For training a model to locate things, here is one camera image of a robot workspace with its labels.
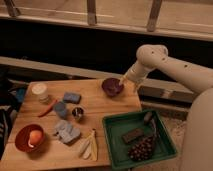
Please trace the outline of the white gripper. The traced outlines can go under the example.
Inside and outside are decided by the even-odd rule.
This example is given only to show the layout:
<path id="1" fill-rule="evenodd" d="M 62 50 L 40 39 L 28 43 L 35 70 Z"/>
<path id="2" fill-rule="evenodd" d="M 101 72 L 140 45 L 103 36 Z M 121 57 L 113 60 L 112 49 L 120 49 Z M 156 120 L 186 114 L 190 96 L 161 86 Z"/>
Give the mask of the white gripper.
<path id="1" fill-rule="evenodd" d="M 125 76 L 122 76 L 119 81 L 119 85 L 124 85 L 126 80 L 134 82 L 134 92 L 137 92 L 140 87 L 140 82 L 147 76 L 148 70 L 140 62 L 136 61 L 125 73 Z"/>

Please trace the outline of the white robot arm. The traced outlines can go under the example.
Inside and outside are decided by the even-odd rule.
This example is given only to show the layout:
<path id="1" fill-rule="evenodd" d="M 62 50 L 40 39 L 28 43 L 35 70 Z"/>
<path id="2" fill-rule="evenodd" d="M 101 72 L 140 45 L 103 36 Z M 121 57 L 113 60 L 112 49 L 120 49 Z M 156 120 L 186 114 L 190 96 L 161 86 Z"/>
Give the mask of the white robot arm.
<path id="1" fill-rule="evenodd" d="M 213 69 L 168 56 L 164 45 L 142 45 L 121 77 L 137 90 L 158 69 L 197 94 L 188 113 L 179 171 L 213 171 Z"/>

